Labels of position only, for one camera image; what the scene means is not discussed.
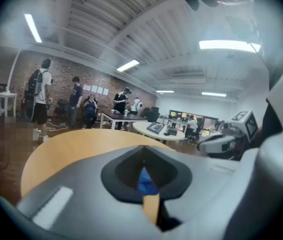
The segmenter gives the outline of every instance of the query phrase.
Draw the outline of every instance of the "red brick wall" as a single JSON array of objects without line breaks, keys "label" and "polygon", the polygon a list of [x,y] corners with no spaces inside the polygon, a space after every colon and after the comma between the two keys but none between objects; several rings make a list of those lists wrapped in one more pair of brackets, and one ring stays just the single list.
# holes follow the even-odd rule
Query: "red brick wall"
[{"label": "red brick wall", "polygon": [[[111,109],[113,107],[114,96],[117,92],[122,91],[125,87],[129,87],[132,92],[128,98],[129,102],[132,102],[135,97],[139,97],[140,100],[142,100],[145,108],[153,107],[156,104],[155,95],[152,95],[106,73],[60,57],[54,57],[33,51],[22,51],[16,62],[10,84],[10,91],[18,94],[17,109],[20,108],[27,81],[32,73],[41,67],[42,61],[45,58],[51,59],[49,71],[53,78],[50,95],[53,98],[53,104],[48,111],[48,114],[51,116],[53,115],[57,100],[69,100],[70,93],[73,88],[73,77],[79,77],[82,85],[95,85],[108,89],[108,95],[93,93],[98,101],[98,107],[100,110]],[[10,61],[8,63],[6,59],[0,57],[0,81],[3,81],[3,78],[8,80],[9,71],[11,69],[13,60],[14,59],[12,59],[11,63]],[[89,94],[90,92],[84,90],[83,99],[88,97]]]}]

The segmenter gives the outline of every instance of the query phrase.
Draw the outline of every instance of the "white ceiling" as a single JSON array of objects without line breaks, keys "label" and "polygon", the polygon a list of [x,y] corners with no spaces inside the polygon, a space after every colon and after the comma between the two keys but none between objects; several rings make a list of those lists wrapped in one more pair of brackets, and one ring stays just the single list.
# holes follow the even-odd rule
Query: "white ceiling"
[{"label": "white ceiling", "polygon": [[[33,39],[24,13],[33,15],[42,44]],[[201,2],[193,11],[184,0],[10,0],[0,21],[0,44],[73,57],[149,92],[222,92],[225,101],[236,101],[252,74],[266,69],[253,53],[199,49],[201,40],[238,40],[226,16],[254,21],[253,2]],[[140,65],[116,71],[131,60]]]}]

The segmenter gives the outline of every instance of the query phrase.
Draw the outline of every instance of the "fluorescent light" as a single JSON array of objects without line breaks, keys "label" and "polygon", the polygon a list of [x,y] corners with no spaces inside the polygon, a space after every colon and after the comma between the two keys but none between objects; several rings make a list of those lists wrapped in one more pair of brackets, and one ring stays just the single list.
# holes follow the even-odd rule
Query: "fluorescent light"
[{"label": "fluorescent light", "polygon": [[30,31],[31,31],[33,37],[35,38],[36,42],[41,43],[42,40],[40,38],[40,35],[37,32],[33,16],[31,14],[25,14],[25,18],[26,18],[26,21],[28,23]]},{"label": "fluorescent light", "polygon": [[157,90],[157,93],[163,93],[163,94],[173,94],[174,91],[173,90]]},{"label": "fluorescent light", "polygon": [[128,62],[127,64],[117,68],[118,71],[123,72],[124,70],[128,70],[136,65],[138,65],[139,62],[137,60],[132,60],[131,62]]},{"label": "fluorescent light", "polygon": [[243,41],[234,41],[234,40],[207,40],[207,41],[199,41],[200,49],[229,49],[229,50],[239,50],[245,52],[256,53],[261,48],[261,46],[257,43],[246,43]]},{"label": "fluorescent light", "polygon": [[201,95],[218,96],[218,97],[226,97],[227,96],[224,93],[213,93],[213,92],[202,92]]}]

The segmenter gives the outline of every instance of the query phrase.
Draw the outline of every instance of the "man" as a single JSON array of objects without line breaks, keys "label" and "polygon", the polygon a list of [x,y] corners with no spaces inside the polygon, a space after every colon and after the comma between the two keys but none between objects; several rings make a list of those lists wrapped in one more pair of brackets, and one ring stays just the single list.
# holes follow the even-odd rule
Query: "man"
[{"label": "man", "polygon": [[196,121],[194,120],[194,116],[191,115],[189,118],[190,121],[187,123],[187,129],[185,133],[186,137],[195,133],[198,127]]},{"label": "man", "polygon": [[37,122],[41,128],[42,141],[48,140],[47,135],[47,105],[49,105],[49,96],[51,92],[52,74],[48,71],[51,65],[49,58],[44,59],[41,64],[40,72],[42,74],[41,89],[35,96],[35,107],[33,111],[32,123]]},{"label": "man", "polygon": [[[115,95],[115,98],[113,98],[113,104],[114,104],[113,109],[117,110],[119,113],[123,115],[125,113],[125,107],[128,99],[127,94],[131,94],[131,93],[132,92],[128,87],[126,87],[124,91],[117,93]],[[117,130],[120,130],[122,128],[122,124],[123,122],[118,122]]]},{"label": "man", "polygon": [[80,78],[78,76],[75,76],[72,79],[72,82],[73,82],[73,89],[71,91],[68,108],[67,108],[71,129],[75,128],[76,126],[77,109],[80,107],[83,98],[83,88],[80,85]]},{"label": "man", "polygon": [[136,97],[130,107],[129,114],[137,116],[137,114],[139,113],[142,107],[143,107],[143,103],[138,97]]}]

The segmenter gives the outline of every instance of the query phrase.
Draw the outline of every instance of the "wooden tabletop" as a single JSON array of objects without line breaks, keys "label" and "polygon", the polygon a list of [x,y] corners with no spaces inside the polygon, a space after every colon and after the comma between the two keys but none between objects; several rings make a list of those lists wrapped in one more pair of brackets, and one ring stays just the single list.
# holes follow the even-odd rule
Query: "wooden tabletop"
[{"label": "wooden tabletop", "polygon": [[114,120],[147,121],[146,118],[134,114],[128,114],[127,116],[125,116],[123,114],[112,113],[111,110],[103,110],[102,113],[104,113],[105,115],[109,116]]},{"label": "wooden tabletop", "polygon": [[147,127],[150,126],[152,122],[134,122],[132,124],[132,127],[139,133],[144,134],[146,136],[149,136],[151,138],[164,140],[164,141],[180,141],[185,138],[185,134],[178,130],[177,135],[164,135],[166,133],[167,125],[163,127],[163,129],[159,132],[159,134],[156,134],[150,130],[147,130]]},{"label": "wooden tabletop", "polygon": [[75,161],[138,145],[170,150],[159,141],[122,130],[74,130],[49,138],[35,149],[25,164],[21,196]]}]

